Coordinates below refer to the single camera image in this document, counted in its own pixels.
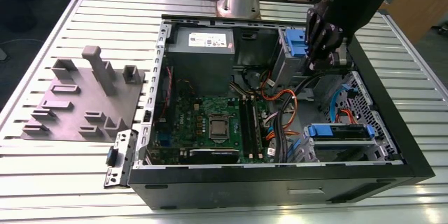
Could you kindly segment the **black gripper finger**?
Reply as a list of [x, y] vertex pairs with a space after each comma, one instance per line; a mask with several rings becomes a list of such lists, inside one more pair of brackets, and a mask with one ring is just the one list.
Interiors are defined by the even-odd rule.
[[342, 39], [338, 48], [332, 53], [332, 59], [333, 59], [332, 63], [334, 67], [350, 67], [352, 66], [352, 61], [348, 57], [348, 52], [346, 52], [346, 39]]
[[333, 66], [332, 53], [338, 48], [344, 30], [318, 15], [316, 9], [306, 11], [305, 45], [306, 61], [310, 70], [340, 68]]

